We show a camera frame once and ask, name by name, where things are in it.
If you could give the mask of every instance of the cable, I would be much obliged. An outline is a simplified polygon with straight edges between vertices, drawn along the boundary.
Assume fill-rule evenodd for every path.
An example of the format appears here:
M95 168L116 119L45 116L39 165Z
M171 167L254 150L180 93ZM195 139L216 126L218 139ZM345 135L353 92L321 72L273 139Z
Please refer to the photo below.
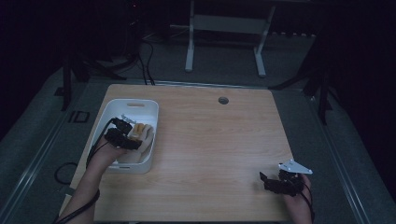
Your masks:
M151 84L152 86L155 86L154 79L152 78L152 76L151 76L151 74L150 74L150 72L149 72L149 62L151 61L152 54L153 54L153 52L154 52L154 47L153 47L148 41L142 40L142 43L147 44L147 45L149 45L149 46L151 47L151 53L150 53L150 55L148 56L148 63L147 63L147 65L145 65L145 64L143 63L143 59L142 59L141 55L140 55L140 54L138 55L139 62L140 62L141 65L142 65L143 79L144 79L144 81L145 81L145 84L148 85L147 78L146 78L146 74L147 74L150 84Z
M63 184L63 185L71 184L71 182L64 182L58 177L59 171L67 165L75 165L76 167L78 166L75 162L66 162L66 163L62 164L60 167L58 167L58 169L56 169L56 171L55 171L55 174L53 174L53 177L55 178L56 182Z
M75 218L76 216L80 215L81 213L83 213L84 211L86 211L87 209L89 209L91 206L93 206L94 203L96 203L96 201L98 201L100 196L100 190L96 191L95 196L93 196L93 198L86 203L84 206L80 207L78 210L74 211L73 213L71 213L70 215L62 218L61 220L55 222L55 224L64 224L67 223L68 221L70 221L71 219Z
M92 146L90 153L88 154L87 157L87 164L86 167L88 167L92 157L96 154L96 152L98 152L102 147L104 147L106 144L108 144L108 142L104 143L103 145L101 145L99 148L97 148L97 145L99 144L100 139L102 138L103 134L105 133L108 125L113 121L113 119L109 120L108 123L106 124L105 128L102 130L102 132L100 133L98 139L96 140L95 144ZM93 198L86 203L85 205L83 205L82 207L80 207L78 210L72 212L71 214L67 215L66 217L62 218L61 220L54 222L55 224L64 224L68 221L70 221L71 219L73 219L74 217L80 215L81 213L83 213L84 211L86 211L87 209L89 209L91 206L93 206L96 201L99 199L100 196L100 190L98 190L95 194L95 196L93 196Z

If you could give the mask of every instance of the wire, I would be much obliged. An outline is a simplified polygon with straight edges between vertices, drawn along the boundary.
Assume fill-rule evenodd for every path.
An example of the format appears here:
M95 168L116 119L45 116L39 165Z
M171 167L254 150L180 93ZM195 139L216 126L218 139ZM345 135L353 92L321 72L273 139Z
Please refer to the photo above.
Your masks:
M80 215L81 213L83 213L84 211L89 209L91 206L93 206L93 204L96 203L96 201L98 201L99 197L100 197L100 190L96 191L95 196L93 196L93 198L87 204L85 204L84 206L80 207L78 210L74 211L70 215L68 215L68 216L62 218L61 220L55 222L55 224L67 223L71 219L75 218L76 216Z
M53 174L53 177L55 178L56 182L63 184L63 185L71 184L71 182L62 181L58 176L59 171L61 171L61 169L63 169L67 165L75 165L76 167L78 166L75 162L66 162L66 163L62 164L60 167L58 167L58 169L56 169L56 171L55 171L55 174Z
M146 74L147 74L150 84L151 84L152 86L155 86L154 79L152 78L152 76L151 76L151 74L150 74L150 71L149 71L149 63L150 63L150 61L151 61L152 54L153 54L153 52L154 52L154 47L153 47L148 41L142 40L142 43L149 45L150 48L151 48L151 53L150 53L150 55L148 56L148 63L147 63L147 65L145 65L145 64L143 63L143 59L142 59L141 55L138 54L138 60L139 60L139 62L140 62L141 65L142 65L143 79L144 79L144 81L145 81L145 84L148 85L147 78L146 78Z

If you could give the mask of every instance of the metal frame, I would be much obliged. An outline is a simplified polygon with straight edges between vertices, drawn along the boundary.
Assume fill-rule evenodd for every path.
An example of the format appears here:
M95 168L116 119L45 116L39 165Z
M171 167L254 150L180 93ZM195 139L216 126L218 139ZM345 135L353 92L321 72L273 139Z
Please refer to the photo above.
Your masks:
M192 65L194 59L194 30L197 29L261 35L260 43L253 49L253 51L254 57L256 59L259 77L265 77L266 73L262 59L262 48L268 35L268 30L270 28L271 21L275 13L275 9L275 6L272 6L270 8L270 12L266 20L208 16L200 14L195 15L194 0L191 0L190 36L189 46L187 49L187 59L185 67L186 72L192 72Z

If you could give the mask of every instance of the wooden table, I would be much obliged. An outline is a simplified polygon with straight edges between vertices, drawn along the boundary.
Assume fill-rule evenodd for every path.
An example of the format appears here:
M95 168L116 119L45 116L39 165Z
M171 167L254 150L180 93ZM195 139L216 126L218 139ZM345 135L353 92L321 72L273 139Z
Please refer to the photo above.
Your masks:
M220 97L229 103L220 104ZM122 98L150 99L160 106L153 163L143 175L104 174L95 220L289 219L282 197L264 190L259 176L277 178L277 165L292 158L268 90L111 85L71 188L85 171L106 104Z

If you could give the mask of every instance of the white plastic basket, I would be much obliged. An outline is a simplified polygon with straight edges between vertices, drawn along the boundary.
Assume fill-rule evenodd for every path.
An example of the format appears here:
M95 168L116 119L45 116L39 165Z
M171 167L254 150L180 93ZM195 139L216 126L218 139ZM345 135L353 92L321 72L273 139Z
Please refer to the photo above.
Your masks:
M138 100L138 99L115 99L105 107L102 117L99 119L90 145L90 150L93 144L98 139L102 130L106 127L109 120L113 118L122 119L125 116L128 119L135 120L137 123L149 124L153 127L154 138L152 139L150 147L142 154L139 163L121 163L113 162L108 168L110 173L127 173L127 174L143 174L149 171L152 164L152 154L154 149L155 135L157 131L159 106L152 100Z

